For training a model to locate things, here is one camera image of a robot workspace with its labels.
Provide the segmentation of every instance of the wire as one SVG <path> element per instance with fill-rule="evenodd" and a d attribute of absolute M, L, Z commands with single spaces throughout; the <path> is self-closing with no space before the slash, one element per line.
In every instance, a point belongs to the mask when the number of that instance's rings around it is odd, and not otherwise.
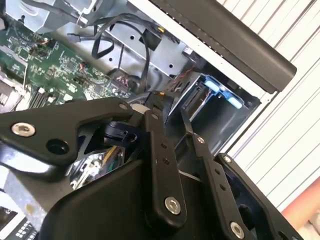
<path fill-rule="evenodd" d="M 121 67 L 122 58 L 124 56 L 124 50 L 125 50 L 125 45 L 123 44 L 121 47 L 121 52 L 120 52 L 120 57 L 119 57 L 118 70 Z"/>
<path fill-rule="evenodd" d="M 150 52 L 149 52 L 147 40 L 146 40 L 144 34 L 137 27 L 135 27 L 134 25 L 132 25 L 128 22 L 120 21 L 121 19 L 122 19 L 122 16 L 118 15 L 118 16 L 114 17 L 113 20 L 110 21 L 108 24 L 105 24 L 104 27 L 105 27 L 105 29 L 107 29 L 109 26 L 111 26 L 115 23 L 122 24 L 122 25 L 130 27 L 131 29 L 135 30 L 136 32 L 138 32 L 141 35 L 141 38 L 144 42 L 146 57 L 145 57 L 145 65 L 144 65 L 144 68 L 143 68 L 143 71 L 141 74 L 141 81 L 140 81 L 140 86 L 139 86 L 138 92 L 143 93 L 146 91 L 146 88 L 147 88 L 148 72 L 149 72 L 149 65 L 150 65 Z M 100 34 L 101 34 L 100 31 L 98 31 L 98 33 L 96 34 L 96 36 L 98 36 L 98 39 L 101 37 Z"/>
<path fill-rule="evenodd" d="M 98 82 L 91 81 L 88 78 L 87 74 L 86 74 L 85 65 L 83 63 L 80 63 L 80 70 L 81 70 L 82 74 L 84 75 L 85 80 L 87 80 L 90 84 L 93 84 L 93 85 L 105 85 L 105 84 L 107 84 L 106 82 L 98 83 Z"/>
<path fill-rule="evenodd" d="M 132 104 L 134 102 L 137 102 L 137 101 L 145 101 L 150 95 L 150 92 L 149 91 L 146 91 L 144 93 L 140 93 L 138 95 L 135 95 L 135 96 L 131 96 L 131 97 L 128 97 L 128 98 L 125 98 L 124 100 L 128 103 L 128 104 Z"/>
<path fill-rule="evenodd" d="M 67 11 L 65 11 L 59 7 L 55 7 L 55 6 L 52 6 L 52 5 L 44 3 L 44 2 L 37 2 L 34 0 L 22 0 L 22 2 L 24 2 L 25 4 L 28 4 L 32 7 L 47 10 L 51 13 L 63 16 L 74 24 L 76 24 L 78 22 L 78 18 L 76 16 L 73 16 L 72 14 L 68 13 Z"/>
<path fill-rule="evenodd" d="M 112 156 L 112 153 L 117 149 L 117 146 L 113 146 L 108 153 L 105 155 L 105 157 L 102 160 L 102 166 L 104 166 L 110 159 L 110 157 Z"/>

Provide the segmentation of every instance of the white corrugated wall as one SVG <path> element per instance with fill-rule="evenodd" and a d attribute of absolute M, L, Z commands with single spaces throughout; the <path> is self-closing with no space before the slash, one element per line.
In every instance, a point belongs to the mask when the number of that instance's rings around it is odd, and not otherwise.
<path fill-rule="evenodd" d="M 282 211 L 320 176 L 320 0 L 219 2 L 298 69 L 229 152 Z"/>

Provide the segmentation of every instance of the black cable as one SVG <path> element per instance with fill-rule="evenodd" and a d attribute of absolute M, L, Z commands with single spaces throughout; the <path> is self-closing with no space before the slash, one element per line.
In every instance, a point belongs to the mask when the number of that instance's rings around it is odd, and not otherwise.
<path fill-rule="evenodd" d="M 122 58 L 123 58 L 123 56 L 124 56 L 124 50 L 125 50 L 125 45 L 122 44 L 121 52 L 120 52 L 120 57 L 119 57 L 119 63 L 118 63 L 118 70 L 119 70 L 120 67 L 121 67 Z"/>
<path fill-rule="evenodd" d="M 122 25 L 125 25 L 125 26 L 128 26 L 130 27 L 131 29 L 135 30 L 136 32 L 138 32 L 140 35 L 141 35 L 141 38 L 144 42 L 144 47 L 145 47 L 145 65 L 144 65 L 144 68 L 143 68 L 143 71 L 142 71 L 142 74 L 141 74 L 141 81 L 140 81 L 140 86 L 139 86 L 139 93 L 143 93 L 146 91 L 146 87 L 147 87 L 147 81 L 148 81 L 148 72 L 149 72 L 149 65 L 150 65 L 150 52 L 149 52 L 149 47 L 147 45 L 147 40 L 144 36 L 144 34 L 137 28 L 135 27 L 134 25 L 128 23 L 128 22 L 125 22 L 125 21 L 120 21 L 120 19 L 122 19 L 122 16 L 119 15 L 117 17 L 115 17 L 112 21 L 110 21 L 108 23 L 108 26 L 111 26 L 115 23 L 117 24 L 122 24 Z M 93 45 L 93 47 L 95 48 L 94 49 L 94 52 L 96 53 L 97 50 L 99 49 L 99 43 L 100 43 L 100 39 L 101 39 L 101 35 L 100 33 L 98 32 L 96 34 L 96 36 L 98 36 L 98 40 L 97 42 L 95 42 L 95 44 Z"/>
<path fill-rule="evenodd" d="M 82 41 L 95 41 L 95 36 L 85 36 L 85 35 L 79 35 L 74 33 L 67 33 L 67 38 L 70 43 L 76 44 L 80 43 Z M 110 37 L 102 36 L 101 41 L 110 42 Z"/>
<path fill-rule="evenodd" d="M 33 6 L 35 8 L 47 10 L 51 13 L 68 18 L 68 20 L 71 23 L 76 24 L 78 22 L 78 17 L 73 16 L 72 14 L 68 13 L 67 11 L 65 11 L 59 7 L 55 7 L 55 6 L 52 6 L 52 5 L 44 3 L 44 2 L 37 2 L 34 0 L 22 0 L 22 2 L 24 2 L 25 4 L 28 4 L 30 6 Z"/>

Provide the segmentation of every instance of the screw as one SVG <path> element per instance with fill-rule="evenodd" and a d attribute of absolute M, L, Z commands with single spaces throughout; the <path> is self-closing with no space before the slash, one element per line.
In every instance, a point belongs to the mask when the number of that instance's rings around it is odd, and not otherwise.
<path fill-rule="evenodd" d="M 244 239 L 245 238 L 245 232 L 241 228 L 241 226 L 236 222 L 231 222 L 230 227 L 234 235 L 237 236 L 238 239 Z"/>
<path fill-rule="evenodd" d="M 18 122 L 11 127 L 11 131 L 18 136 L 21 137 L 32 137 L 36 134 L 36 129 L 29 123 Z"/>
<path fill-rule="evenodd" d="M 202 137 L 198 137 L 198 141 L 200 142 L 200 143 L 202 143 L 202 144 L 204 144 L 205 143 L 205 140 L 202 138 Z"/>
<path fill-rule="evenodd" d="M 151 116 L 152 116 L 154 119 L 157 119 L 157 120 L 159 119 L 159 117 L 158 117 L 157 115 L 155 115 L 154 113 L 152 113 Z"/>
<path fill-rule="evenodd" d="M 177 199 L 173 196 L 169 196 L 164 200 L 166 209 L 173 215 L 179 215 L 181 213 L 181 206 Z"/>
<path fill-rule="evenodd" d="M 124 109 L 124 110 L 128 110 L 128 107 L 122 103 L 119 104 L 119 107 Z"/>
<path fill-rule="evenodd" d="M 227 163 L 231 163 L 231 158 L 230 157 L 224 156 L 223 158 Z"/>

